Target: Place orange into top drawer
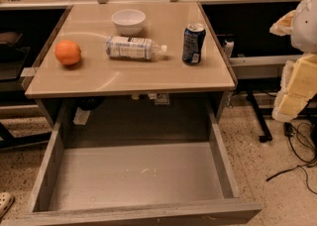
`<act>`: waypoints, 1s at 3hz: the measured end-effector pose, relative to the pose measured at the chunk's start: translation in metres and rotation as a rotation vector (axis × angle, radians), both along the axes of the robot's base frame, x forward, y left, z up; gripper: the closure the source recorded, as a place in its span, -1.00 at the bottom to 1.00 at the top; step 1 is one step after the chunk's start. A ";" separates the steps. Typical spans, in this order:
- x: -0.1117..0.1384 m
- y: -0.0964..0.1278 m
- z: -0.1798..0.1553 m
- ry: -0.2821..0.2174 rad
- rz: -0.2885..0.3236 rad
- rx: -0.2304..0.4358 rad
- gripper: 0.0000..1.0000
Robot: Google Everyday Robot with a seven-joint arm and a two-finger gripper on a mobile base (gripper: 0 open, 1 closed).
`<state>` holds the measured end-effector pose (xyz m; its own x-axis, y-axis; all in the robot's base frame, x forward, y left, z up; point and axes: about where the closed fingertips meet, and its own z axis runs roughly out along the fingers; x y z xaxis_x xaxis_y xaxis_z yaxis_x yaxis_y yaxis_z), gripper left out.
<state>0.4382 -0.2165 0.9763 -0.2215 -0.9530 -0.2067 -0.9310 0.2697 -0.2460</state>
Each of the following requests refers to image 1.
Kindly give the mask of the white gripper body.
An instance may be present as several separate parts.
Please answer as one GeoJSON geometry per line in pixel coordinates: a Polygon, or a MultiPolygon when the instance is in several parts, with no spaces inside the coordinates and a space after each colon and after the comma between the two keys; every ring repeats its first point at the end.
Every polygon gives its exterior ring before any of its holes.
{"type": "Polygon", "coordinates": [[[304,53],[317,53],[317,0],[302,0],[292,20],[291,44],[304,53]]]}

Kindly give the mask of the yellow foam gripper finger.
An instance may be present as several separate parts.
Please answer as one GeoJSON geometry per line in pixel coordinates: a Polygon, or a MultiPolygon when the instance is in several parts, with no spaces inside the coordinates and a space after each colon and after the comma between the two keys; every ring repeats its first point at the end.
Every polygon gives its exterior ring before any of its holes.
{"type": "Polygon", "coordinates": [[[317,55],[304,54],[297,61],[288,60],[283,68],[272,118],[290,122],[317,94],[317,55]]]}
{"type": "Polygon", "coordinates": [[[292,33],[292,20],[295,11],[292,10],[279,18],[270,28],[269,31],[277,36],[286,36],[292,33]]]}

